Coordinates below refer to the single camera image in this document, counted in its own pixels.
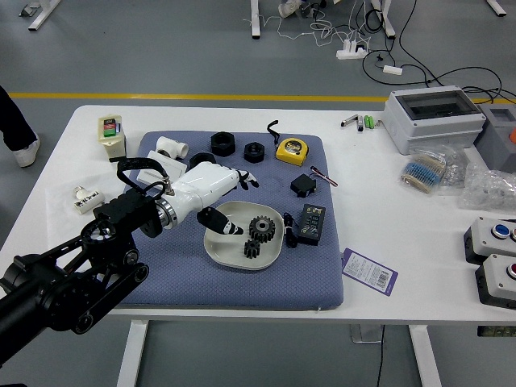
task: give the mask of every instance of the clear plastic bag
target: clear plastic bag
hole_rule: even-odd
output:
[[[464,188],[466,168],[469,163],[462,147],[454,148],[450,145],[417,147],[411,148],[410,154],[410,163],[401,176],[403,182],[426,194],[435,191],[441,195],[460,194]],[[430,171],[422,169],[419,164],[429,167]]]
[[[470,210],[516,214],[516,176],[470,164],[459,206]]]
[[[439,185],[446,170],[442,154],[428,149],[411,150],[410,162],[403,169],[400,180],[425,194]]]

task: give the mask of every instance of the purple tag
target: purple tag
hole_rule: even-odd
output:
[[[390,296],[397,272],[346,248],[342,258],[342,274]]]

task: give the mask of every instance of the red button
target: red button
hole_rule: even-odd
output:
[[[516,264],[512,264],[507,268],[507,274],[513,279],[516,280]]]

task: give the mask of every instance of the person's leg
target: person's leg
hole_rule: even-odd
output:
[[[22,112],[0,86],[0,131],[3,141],[11,151],[19,151],[37,140]]]

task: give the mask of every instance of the gray floor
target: gray floor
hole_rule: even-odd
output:
[[[516,3],[501,2],[508,12],[505,18],[497,18],[484,0],[419,0],[402,36],[403,45],[435,75],[485,66],[500,76],[504,89],[516,92]],[[265,17],[276,15],[278,3],[261,0],[260,12]],[[252,40],[248,22],[243,21],[250,15],[248,0],[62,0],[37,32],[27,30],[31,20],[17,16],[26,4],[0,2],[0,84],[11,93],[386,98],[394,89],[414,87],[381,85],[364,75],[359,61],[336,60],[335,52],[342,48],[337,40],[318,48],[312,36],[281,38],[278,19],[262,28],[260,40]],[[398,33],[412,5],[409,0],[393,1],[389,17]],[[351,9],[347,0],[330,4],[327,18],[334,25],[347,23]],[[308,31],[307,22],[291,17],[281,31],[295,36]],[[371,44],[383,48],[383,36],[373,36]],[[394,47],[397,65],[413,63],[397,43]],[[417,69],[405,69],[401,80],[384,76],[374,68],[374,60],[367,69],[384,81],[421,81]],[[497,86],[497,79],[482,70],[455,73],[442,82]],[[10,152],[0,147],[0,245],[79,106],[383,109],[382,103],[357,98],[350,102],[22,98],[16,102],[43,143],[28,169],[20,169]],[[0,370],[0,383],[114,385],[127,331],[128,322],[112,318],[86,336],[45,331]],[[475,327],[430,330],[443,385],[511,385],[514,345],[504,339],[479,339],[475,331]],[[157,322],[148,334],[139,385],[375,385],[379,358],[378,346],[357,347],[350,342],[348,326]],[[419,384],[407,327],[388,327],[381,385]]]

